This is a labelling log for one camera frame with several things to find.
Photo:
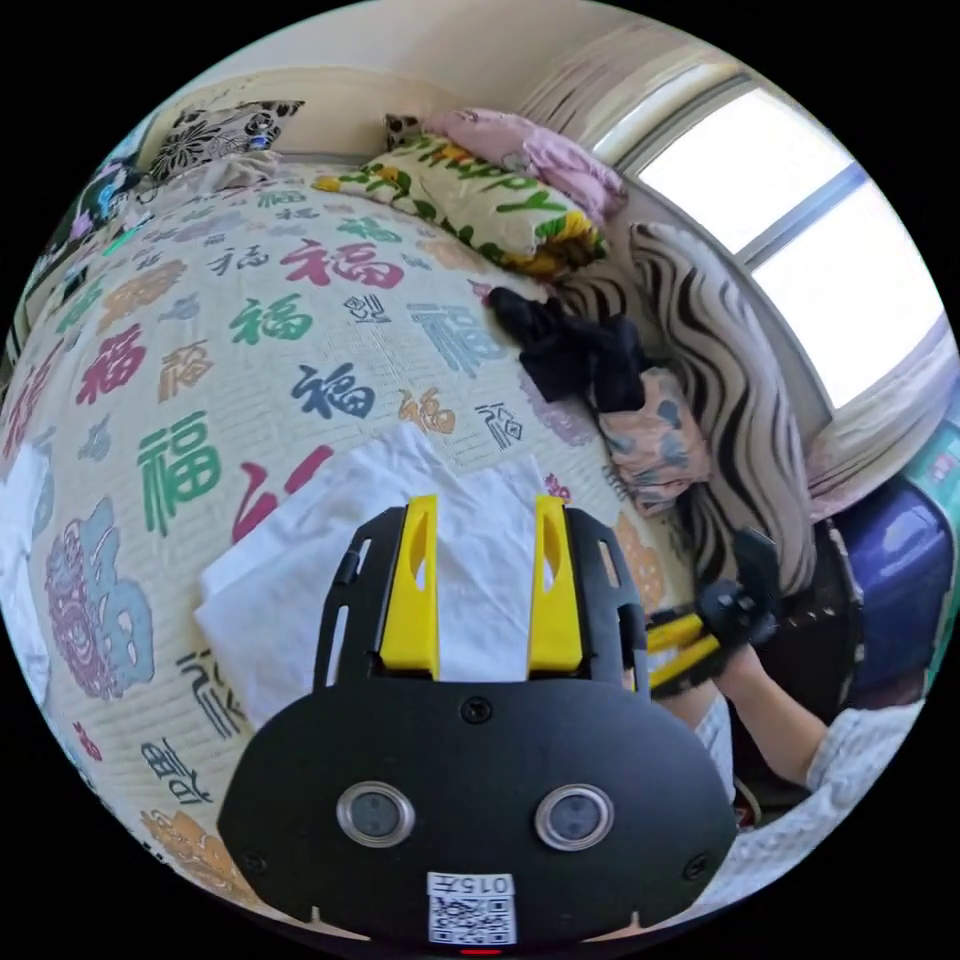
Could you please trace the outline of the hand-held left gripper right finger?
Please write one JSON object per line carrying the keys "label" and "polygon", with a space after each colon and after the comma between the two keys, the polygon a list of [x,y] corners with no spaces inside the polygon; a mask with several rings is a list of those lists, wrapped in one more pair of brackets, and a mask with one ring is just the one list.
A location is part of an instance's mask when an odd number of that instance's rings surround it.
{"label": "hand-held left gripper right finger", "polygon": [[565,502],[541,494],[535,503],[533,581],[527,676],[568,675],[582,664],[583,646]]}

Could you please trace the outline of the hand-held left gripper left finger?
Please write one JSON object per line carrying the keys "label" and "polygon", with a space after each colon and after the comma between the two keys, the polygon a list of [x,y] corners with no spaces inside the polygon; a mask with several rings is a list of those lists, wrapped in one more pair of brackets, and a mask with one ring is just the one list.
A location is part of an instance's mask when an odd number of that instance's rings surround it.
{"label": "hand-held left gripper left finger", "polygon": [[437,598],[438,503],[411,499],[403,511],[379,657],[394,673],[439,675]]}

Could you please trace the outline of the person's right hand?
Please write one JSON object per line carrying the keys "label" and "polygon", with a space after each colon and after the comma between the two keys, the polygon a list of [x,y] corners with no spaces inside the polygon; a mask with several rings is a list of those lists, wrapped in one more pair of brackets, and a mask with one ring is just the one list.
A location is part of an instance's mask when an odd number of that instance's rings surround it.
{"label": "person's right hand", "polygon": [[764,691],[770,682],[757,649],[752,645],[734,650],[714,680],[719,692],[734,705],[746,703]]}

